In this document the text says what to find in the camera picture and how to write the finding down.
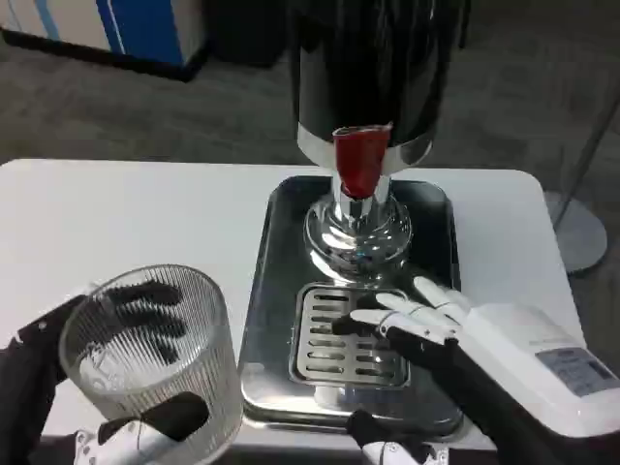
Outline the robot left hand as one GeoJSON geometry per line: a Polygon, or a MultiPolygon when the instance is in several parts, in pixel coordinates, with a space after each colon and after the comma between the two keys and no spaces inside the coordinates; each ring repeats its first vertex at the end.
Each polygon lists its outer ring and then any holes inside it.
{"type": "MultiPolygon", "coordinates": [[[[60,361],[61,334],[87,296],[82,292],[66,299],[19,329],[2,349],[2,463],[146,464],[176,449],[208,422],[206,402],[184,391],[137,415],[104,422],[94,432],[43,437],[56,389],[68,377],[60,361]]],[[[176,286],[147,280],[107,289],[104,297],[118,309],[122,328],[143,331],[164,362],[178,359],[171,340],[183,336],[186,326],[163,312],[180,302],[176,286]]]]}

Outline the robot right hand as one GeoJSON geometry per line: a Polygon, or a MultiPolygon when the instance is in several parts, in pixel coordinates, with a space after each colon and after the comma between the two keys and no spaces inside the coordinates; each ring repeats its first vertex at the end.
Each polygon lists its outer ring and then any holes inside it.
{"type": "Polygon", "coordinates": [[[367,296],[336,319],[337,335],[371,333],[426,369],[490,450],[399,440],[369,413],[348,434],[372,464],[615,464],[619,379],[544,311],[511,303],[472,305],[418,275],[416,299],[367,296]]]}

